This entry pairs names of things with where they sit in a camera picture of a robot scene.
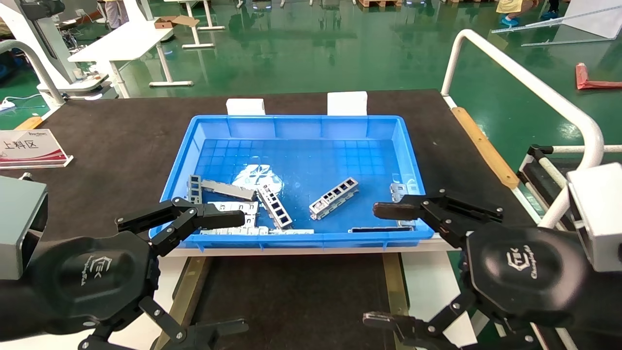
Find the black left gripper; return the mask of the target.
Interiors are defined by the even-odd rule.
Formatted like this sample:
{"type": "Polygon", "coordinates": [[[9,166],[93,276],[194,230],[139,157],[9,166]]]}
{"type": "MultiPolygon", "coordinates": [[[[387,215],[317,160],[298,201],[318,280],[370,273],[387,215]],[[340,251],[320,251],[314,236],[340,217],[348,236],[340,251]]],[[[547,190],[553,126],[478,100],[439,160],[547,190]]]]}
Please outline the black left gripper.
{"type": "Polygon", "coordinates": [[[249,330],[244,318],[183,328],[153,299],[159,275],[156,253],[131,232],[38,242],[22,277],[1,281],[0,334],[95,328],[79,350],[128,350],[108,339],[144,313],[169,337],[163,350],[213,350],[220,337],[249,330]]]}

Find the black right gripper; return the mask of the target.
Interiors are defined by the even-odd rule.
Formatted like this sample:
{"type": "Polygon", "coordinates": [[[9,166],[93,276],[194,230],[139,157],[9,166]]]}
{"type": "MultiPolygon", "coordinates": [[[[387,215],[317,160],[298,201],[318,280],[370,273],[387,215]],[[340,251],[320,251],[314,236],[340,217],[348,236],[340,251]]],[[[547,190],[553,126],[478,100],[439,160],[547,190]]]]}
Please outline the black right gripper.
{"type": "Polygon", "coordinates": [[[365,326],[391,330],[402,345],[482,350],[479,344],[459,347],[444,335],[478,303],[511,323],[520,320],[621,335],[621,273],[595,271],[573,233],[502,225],[475,230],[488,222],[502,222],[504,209],[444,189],[435,195],[407,194],[398,202],[376,202],[373,214],[386,220],[420,219],[453,248],[465,248],[475,288],[460,293],[430,321],[390,313],[363,314],[365,326]]]}

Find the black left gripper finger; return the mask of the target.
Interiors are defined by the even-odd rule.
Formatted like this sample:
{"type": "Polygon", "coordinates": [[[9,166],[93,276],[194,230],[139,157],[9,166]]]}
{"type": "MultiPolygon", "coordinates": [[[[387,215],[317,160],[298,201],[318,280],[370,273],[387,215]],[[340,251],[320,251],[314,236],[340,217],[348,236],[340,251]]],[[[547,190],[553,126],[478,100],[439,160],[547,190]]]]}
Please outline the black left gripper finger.
{"type": "Polygon", "coordinates": [[[194,204],[181,197],[116,220],[118,232],[135,234],[164,226],[148,243],[158,256],[166,256],[200,229],[237,228],[246,221],[241,210],[221,211],[214,204],[194,204]]]}

